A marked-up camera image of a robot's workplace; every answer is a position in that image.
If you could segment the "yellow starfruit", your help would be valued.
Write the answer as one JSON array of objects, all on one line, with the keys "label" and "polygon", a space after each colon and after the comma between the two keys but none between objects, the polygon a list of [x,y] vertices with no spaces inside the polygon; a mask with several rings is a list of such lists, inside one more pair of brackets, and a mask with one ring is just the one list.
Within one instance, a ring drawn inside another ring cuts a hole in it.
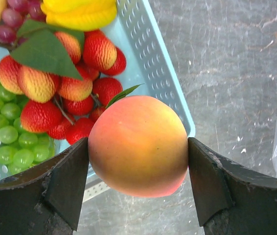
[{"label": "yellow starfruit", "polygon": [[117,15],[115,0],[45,0],[40,7],[48,24],[80,31],[105,27]]}]

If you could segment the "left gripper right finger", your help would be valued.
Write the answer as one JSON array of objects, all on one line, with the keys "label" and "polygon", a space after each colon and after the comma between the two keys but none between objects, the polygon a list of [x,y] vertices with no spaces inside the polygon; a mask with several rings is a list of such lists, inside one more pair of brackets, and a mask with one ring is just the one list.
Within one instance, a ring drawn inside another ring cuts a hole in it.
[{"label": "left gripper right finger", "polygon": [[207,235],[277,235],[277,178],[246,168],[188,138],[189,174]]}]

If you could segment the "orange pink peach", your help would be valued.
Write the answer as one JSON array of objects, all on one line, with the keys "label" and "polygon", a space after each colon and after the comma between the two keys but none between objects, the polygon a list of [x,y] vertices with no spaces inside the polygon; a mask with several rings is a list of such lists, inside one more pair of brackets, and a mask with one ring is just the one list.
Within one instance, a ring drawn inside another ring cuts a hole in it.
[{"label": "orange pink peach", "polygon": [[183,182],[188,141],[178,115],[146,95],[125,97],[95,122],[88,138],[94,172],[110,188],[136,197],[164,197]]}]

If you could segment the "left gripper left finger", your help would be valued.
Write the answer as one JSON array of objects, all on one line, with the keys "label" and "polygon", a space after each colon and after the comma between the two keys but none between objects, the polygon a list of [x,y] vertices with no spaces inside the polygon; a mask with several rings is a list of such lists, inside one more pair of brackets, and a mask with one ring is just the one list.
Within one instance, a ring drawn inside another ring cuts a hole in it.
[{"label": "left gripper left finger", "polygon": [[89,168],[88,140],[0,180],[0,235],[71,235]]}]

